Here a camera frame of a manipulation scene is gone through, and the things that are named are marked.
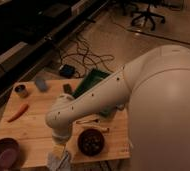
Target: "office chair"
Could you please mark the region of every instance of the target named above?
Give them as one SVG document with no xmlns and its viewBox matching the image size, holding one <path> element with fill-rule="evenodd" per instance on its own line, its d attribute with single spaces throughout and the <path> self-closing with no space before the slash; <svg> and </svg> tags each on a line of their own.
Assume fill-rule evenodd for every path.
<svg viewBox="0 0 190 171">
<path fill-rule="evenodd" d="M 150 8 L 151 8 L 151 5 L 154 5 L 154 7 L 156 8 L 157 5 L 160 4 L 161 0 L 143 0 L 141 2 L 144 2 L 144 3 L 148 3 L 148 8 L 146 9 L 146 11 L 133 11 L 132 13 L 133 14 L 140 14 L 138 17 L 134 18 L 131 22 L 131 25 L 132 26 L 135 26 L 135 23 L 137 20 L 139 20 L 140 18 L 145 18 L 145 22 L 149 19 L 152 23 L 152 27 L 151 27 L 151 30 L 154 31 L 155 30 L 155 21 L 153 19 L 153 17 L 158 17 L 158 18 L 161 18 L 161 23 L 165 23 L 165 17 L 162 16 L 162 15 L 159 15 L 159 14 L 156 14 L 156 13 L 152 13 L 150 11 Z"/>
</svg>

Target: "chair base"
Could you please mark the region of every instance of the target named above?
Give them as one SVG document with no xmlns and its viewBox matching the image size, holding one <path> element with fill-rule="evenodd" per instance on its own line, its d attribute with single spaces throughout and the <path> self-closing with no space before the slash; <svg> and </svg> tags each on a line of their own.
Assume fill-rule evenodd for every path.
<svg viewBox="0 0 190 171">
<path fill-rule="evenodd" d="M 154 21 L 154 19 L 153 19 L 153 17 L 158 17 L 158 18 L 161 18 L 162 20 L 161 20 L 161 23 L 165 23 L 165 17 L 164 16 L 162 16 L 162 15 L 159 15 L 159 14 L 156 14 L 156 13 L 152 13 L 151 11 L 150 11 L 150 4 L 149 4 L 149 6 L 148 6 L 148 8 L 147 8 L 147 10 L 146 11 L 134 11 L 134 12 L 132 12 L 133 14 L 140 14 L 138 17 L 136 17 L 136 18 L 134 18 L 133 20 L 132 20 L 132 22 L 131 22 L 131 25 L 132 26 L 135 26 L 135 23 L 136 23 L 136 21 L 137 20 L 139 20 L 140 18 L 145 18 L 145 22 L 147 21 L 147 20 L 150 20 L 151 21 L 151 23 L 152 23 L 152 27 L 151 27 L 151 31 L 154 31 L 155 30 L 155 27 L 156 27 L 156 24 L 155 24 L 155 21 Z"/>
</svg>

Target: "tiled floor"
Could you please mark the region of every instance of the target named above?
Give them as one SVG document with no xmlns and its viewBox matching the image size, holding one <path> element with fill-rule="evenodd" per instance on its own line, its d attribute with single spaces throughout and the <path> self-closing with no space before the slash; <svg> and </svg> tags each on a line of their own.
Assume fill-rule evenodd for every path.
<svg viewBox="0 0 190 171">
<path fill-rule="evenodd" d="M 112 54 L 115 57 L 113 61 L 106 63 L 113 71 L 126 62 L 160 45 L 178 44 L 190 48 L 190 0 L 185 0 L 183 11 L 171 11 L 164 7 L 158 7 L 154 10 L 157 13 L 165 15 L 167 20 L 165 24 L 160 24 L 158 22 L 154 32 L 150 31 L 148 23 L 142 28 L 131 27 L 131 18 L 129 15 L 122 16 L 122 11 L 119 6 L 114 6 L 108 11 L 100 13 L 95 18 L 96 23 L 89 24 L 80 35 L 86 39 L 84 41 L 89 44 L 90 50 L 95 54 Z M 129 28 L 133 30 L 140 29 L 144 33 L 149 34 L 149 36 L 130 32 L 128 31 Z M 67 41 L 64 43 L 63 49 L 69 54 L 76 53 L 76 43 Z M 75 55 L 73 57 L 78 60 L 80 59 L 80 55 Z M 55 53 L 53 60 L 60 62 L 57 53 Z M 84 68 L 71 58 L 66 58 L 64 62 L 74 65 L 80 73 L 84 73 Z M 98 65 L 98 68 L 107 71 L 101 64 Z M 50 69 L 50 67 L 47 66 L 37 75 L 45 79 L 63 79 L 56 74 L 57 71 L 58 68 Z"/>
</svg>

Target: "green object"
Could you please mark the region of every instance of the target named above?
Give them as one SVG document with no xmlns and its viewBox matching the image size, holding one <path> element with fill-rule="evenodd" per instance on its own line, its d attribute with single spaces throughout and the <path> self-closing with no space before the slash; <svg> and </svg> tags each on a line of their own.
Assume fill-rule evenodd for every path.
<svg viewBox="0 0 190 171">
<path fill-rule="evenodd" d="M 98 84 L 100 81 L 108 77 L 110 74 L 97 70 L 92 69 L 90 73 L 82 80 L 82 82 L 78 85 L 77 89 L 73 92 L 72 96 L 74 98 L 78 98 L 83 93 L 94 87 L 96 84 Z M 111 112 L 112 108 L 105 108 L 98 114 L 107 117 Z"/>
</svg>

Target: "chair wheel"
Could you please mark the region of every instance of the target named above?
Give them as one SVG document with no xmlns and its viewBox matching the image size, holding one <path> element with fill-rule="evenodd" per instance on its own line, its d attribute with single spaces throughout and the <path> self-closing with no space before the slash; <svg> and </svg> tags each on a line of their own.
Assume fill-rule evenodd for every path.
<svg viewBox="0 0 190 171">
<path fill-rule="evenodd" d="M 165 23 L 165 18 L 161 20 L 161 23 L 163 23 L 163 24 Z"/>
</svg>

